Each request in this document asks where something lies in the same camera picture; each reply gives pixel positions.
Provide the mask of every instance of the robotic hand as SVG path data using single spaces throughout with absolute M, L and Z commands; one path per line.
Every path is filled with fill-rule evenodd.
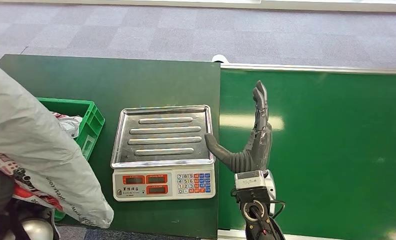
M 272 146 L 272 126 L 268 123 L 267 91 L 258 81 L 253 91 L 255 123 L 242 152 L 232 153 L 219 145 L 211 134 L 205 135 L 207 148 L 235 174 L 235 188 L 231 196 L 236 198 L 246 222 L 247 240 L 285 240 L 281 228 L 275 222 L 285 207 L 276 201 L 276 189 L 271 172 L 267 169 Z M 275 204 L 282 208 L 275 213 Z
M 272 126 L 268 123 L 267 91 L 258 81 L 252 91 L 255 101 L 255 123 L 242 152 L 231 153 L 219 145 L 212 134 L 205 135 L 208 150 L 232 172 L 266 171 L 272 146 Z

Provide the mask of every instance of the white plastic bag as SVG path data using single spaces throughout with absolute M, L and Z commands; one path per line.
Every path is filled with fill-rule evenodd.
M 58 119 L 59 126 L 72 138 L 79 136 L 79 126 L 83 118 L 80 116 L 67 116 L 58 112 L 52 112 Z
M 13 197 L 108 228 L 114 212 L 76 142 L 33 95 L 0 69 L 0 170 Z

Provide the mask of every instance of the wire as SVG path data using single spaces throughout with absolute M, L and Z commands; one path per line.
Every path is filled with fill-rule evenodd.
M 284 201 L 277 201 L 277 200 L 273 200 L 270 201 L 271 204 L 282 204 L 282 207 L 280 207 L 279 211 L 277 211 L 274 215 L 273 215 L 273 219 L 275 219 L 279 214 L 281 214 L 281 212 L 284 210 L 286 202 Z

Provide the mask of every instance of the green board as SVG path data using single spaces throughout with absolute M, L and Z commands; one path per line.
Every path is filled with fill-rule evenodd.
M 396 75 L 222 69 L 220 142 L 241 151 L 254 123 L 252 89 L 267 87 L 269 168 L 284 234 L 396 239 Z M 221 229 L 244 229 L 219 170 Z
M 124 108 L 206 104 L 211 107 L 213 132 L 218 136 L 218 63 L 5 55 L 0 68 L 36 97 L 90 100 L 100 109 L 105 125 L 89 163 L 114 209 L 111 229 L 217 237 L 217 194 L 210 199 L 118 202 L 113 198 L 110 160 Z M 70 217 L 61 223 L 79 224 Z

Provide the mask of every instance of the digital scale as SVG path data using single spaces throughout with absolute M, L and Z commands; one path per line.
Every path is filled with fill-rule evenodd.
M 208 199 L 216 194 L 214 162 L 204 134 L 207 105 L 126 108 L 111 157 L 117 201 Z

